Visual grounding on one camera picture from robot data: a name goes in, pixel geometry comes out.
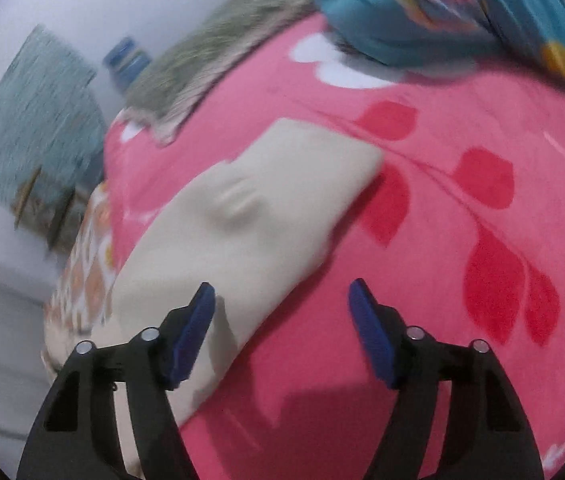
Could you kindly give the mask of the cream zip jacket black trim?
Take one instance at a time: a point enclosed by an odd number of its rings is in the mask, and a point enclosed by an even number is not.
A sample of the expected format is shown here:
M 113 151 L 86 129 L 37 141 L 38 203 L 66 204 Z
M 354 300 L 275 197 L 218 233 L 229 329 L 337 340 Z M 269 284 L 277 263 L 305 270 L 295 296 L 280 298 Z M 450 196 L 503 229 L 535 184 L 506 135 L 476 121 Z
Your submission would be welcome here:
M 92 338 L 124 344 L 211 284 L 218 304 L 210 329 L 190 377 L 168 393 L 175 419 L 186 422 L 258 327 L 322 265 L 334 228 L 382 161 L 370 143 L 277 120 L 162 209 L 115 278 L 110 318 Z

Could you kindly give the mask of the pink floral fleece blanket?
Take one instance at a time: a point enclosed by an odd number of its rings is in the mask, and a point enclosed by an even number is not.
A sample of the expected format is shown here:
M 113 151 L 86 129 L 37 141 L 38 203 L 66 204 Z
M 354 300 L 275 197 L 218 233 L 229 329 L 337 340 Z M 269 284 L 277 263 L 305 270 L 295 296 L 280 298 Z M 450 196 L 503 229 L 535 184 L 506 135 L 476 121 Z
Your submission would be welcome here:
M 565 464 L 565 92 L 524 68 L 355 66 L 312 16 L 253 54 L 161 148 L 115 122 L 106 167 L 115 257 L 199 172 L 280 117 L 383 151 L 378 182 L 183 429 L 203 479 L 358 479 L 395 396 L 349 315 L 362 278 L 406 322 L 487 340 L 533 428 L 547 476 Z

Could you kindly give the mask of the wooden chair dark seat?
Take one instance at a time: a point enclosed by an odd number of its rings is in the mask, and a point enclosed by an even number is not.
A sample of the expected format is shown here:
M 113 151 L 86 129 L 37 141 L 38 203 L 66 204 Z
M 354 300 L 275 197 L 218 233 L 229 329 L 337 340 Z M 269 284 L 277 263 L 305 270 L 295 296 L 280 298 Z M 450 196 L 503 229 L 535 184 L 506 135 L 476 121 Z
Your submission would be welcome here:
M 43 237 L 48 252 L 68 254 L 81 229 L 97 183 L 82 177 L 66 184 L 37 166 L 22 181 L 10 206 L 13 227 Z

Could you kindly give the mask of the teal floral hanging cloth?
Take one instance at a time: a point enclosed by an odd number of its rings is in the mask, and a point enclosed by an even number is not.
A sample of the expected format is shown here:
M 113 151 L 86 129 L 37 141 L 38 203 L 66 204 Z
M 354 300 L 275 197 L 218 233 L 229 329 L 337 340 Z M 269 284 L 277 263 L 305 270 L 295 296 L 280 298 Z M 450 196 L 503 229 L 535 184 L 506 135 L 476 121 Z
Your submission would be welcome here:
M 89 88 L 96 73 L 42 25 L 25 39 L 0 81 L 0 203 L 14 203 L 36 168 L 48 200 L 85 173 L 107 129 Z

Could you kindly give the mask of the blue water dispenser bottle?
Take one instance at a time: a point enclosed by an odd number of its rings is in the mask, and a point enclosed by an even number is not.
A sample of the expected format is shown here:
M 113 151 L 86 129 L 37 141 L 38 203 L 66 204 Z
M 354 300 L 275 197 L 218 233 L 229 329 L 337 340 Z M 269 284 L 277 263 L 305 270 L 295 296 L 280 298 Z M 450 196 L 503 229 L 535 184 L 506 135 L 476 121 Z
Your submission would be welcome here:
M 132 37 L 125 37 L 115 44 L 102 64 L 109 71 L 114 87 L 125 93 L 151 61 L 150 55 Z

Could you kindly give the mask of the blue cartoon print quilt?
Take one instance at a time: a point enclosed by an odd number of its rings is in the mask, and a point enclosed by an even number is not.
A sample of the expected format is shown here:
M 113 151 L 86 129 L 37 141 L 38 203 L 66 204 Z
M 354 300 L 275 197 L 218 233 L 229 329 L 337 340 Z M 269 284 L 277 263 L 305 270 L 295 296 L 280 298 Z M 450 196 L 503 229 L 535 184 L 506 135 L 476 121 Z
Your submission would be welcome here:
M 393 67 L 506 53 L 565 84 L 565 0 L 315 0 L 348 47 Z

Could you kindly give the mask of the grey green fringed blanket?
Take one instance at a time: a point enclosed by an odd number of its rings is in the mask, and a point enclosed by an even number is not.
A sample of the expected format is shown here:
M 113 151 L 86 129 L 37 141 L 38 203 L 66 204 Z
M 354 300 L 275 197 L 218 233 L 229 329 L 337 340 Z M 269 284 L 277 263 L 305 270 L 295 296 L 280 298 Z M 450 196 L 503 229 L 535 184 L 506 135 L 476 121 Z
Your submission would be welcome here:
M 172 143 L 214 87 L 266 41 L 312 14 L 313 0 L 226 0 L 194 32 L 143 70 L 118 119 Z

